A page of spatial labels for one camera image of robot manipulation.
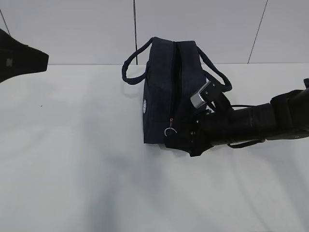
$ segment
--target white table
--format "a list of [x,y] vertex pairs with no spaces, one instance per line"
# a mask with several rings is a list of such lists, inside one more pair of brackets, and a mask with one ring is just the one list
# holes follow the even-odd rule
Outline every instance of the white table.
[[[234,104],[304,89],[309,73],[309,64],[218,68]],[[0,84],[1,232],[309,231],[309,139],[197,158],[144,145],[142,89],[122,82],[121,66],[96,65]]]

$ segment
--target zipper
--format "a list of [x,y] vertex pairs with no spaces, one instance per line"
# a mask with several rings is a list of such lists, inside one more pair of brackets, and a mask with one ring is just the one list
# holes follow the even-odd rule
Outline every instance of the zipper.
[[173,42],[173,59],[172,59],[172,95],[170,101],[169,127],[172,128],[173,120],[180,103],[182,92],[182,60],[177,42]]

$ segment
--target bag handle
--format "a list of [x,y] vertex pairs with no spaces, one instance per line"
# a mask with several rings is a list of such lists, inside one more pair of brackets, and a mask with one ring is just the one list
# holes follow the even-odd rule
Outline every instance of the bag handle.
[[222,73],[220,72],[215,66],[214,64],[211,62],[211,60],[207,57],[207,55],[199,48],[197,47],[198,53],[201,56],[203,62],[211,69],[213,70],[219,77],[221,77],[223,79],[224,85],[222,85],[215,77],[213,77],[212,75],[210,75],[210,73],[208,73],[207,71],[204,70],[204,73],[207,73],[209,75],[207,75],[207,78],[212,81],[215,82],[216,84],[218,84],[221,87],[221,91],[222,92],[228,92],[232,89],[232,84],[231,82],[228,80],[228,78]]
[[143,51],[146,50],[147,47],[150,46],[150,44],[153,42],[154,38],[152,37],[143,47],[141,47],[140,49],[138,49],[136,52],[134,52],[123,64],[122,66],[122,79],[127,82],[129,85],[136,85],[138,84],[139,82],[141,82],[143,79],[146,78],[146,75],[147,75],[147,72],[148,72],[148,69],[149,69],[149,62],[147,62],[146,64],[146,70],[144,72],[144,74],[138,76],[138,77],[135,77],[135,78],[127,78],[126,76],[126,72],[127,72],[127,69],[130,65],[130,63],[132,62],[132,60],[137,57],[138,54],[142,53]]

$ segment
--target black object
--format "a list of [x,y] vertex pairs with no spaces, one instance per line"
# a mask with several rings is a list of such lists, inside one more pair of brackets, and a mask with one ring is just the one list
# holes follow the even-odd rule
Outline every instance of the black object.
[[[127,78],[131,61],[152,44],[149,61],[143,75]],[[223,80],[222,85],[201,67],[200,57]],[[145,79],[143,96],[144,142],[162,144],[164,138],[177,134],[187,122],[204,111],[196,109],[190,101],[192,94],[208,80],[212,80],[220,92],[232,89],[226,76],[218,71],[194,41],[173,42],[151,38],[133,53],[122,67],[122,78],[130,85]]]
[[215,145],[243,148],[265,140],[309,137],[308,79],[304,82],[305,90],[294,90],[274,97],[270,103],[239,110],[234,110],[222,93],[214,101],[215,112],[197,115],[177,134],[165,139],[166,147],[200,156]]
[[0,83],[14,76],[44,72],[48,55],[18,42],[0,29]]

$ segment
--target white surface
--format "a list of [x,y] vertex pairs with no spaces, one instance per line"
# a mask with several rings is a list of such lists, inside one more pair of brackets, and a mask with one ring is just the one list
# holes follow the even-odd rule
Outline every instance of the white surface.
[[309,1],[268,1],[252,63],[309,62]]
[[[303,89],[309,72],[218,68],[243,104]],[[144,145],[142,88],[121,66],[49,66],[0,84],[0,231],[309,231],[308,139],[197,158]]]
[[131,0],[1,0],[11,35],[50,64],[123,64],[135,50]]
[[[136,0],[138,46],[153,36],[195,40],[214,63],[247,63],[265,2]],[[139,64],[148,56],[139,55]]]

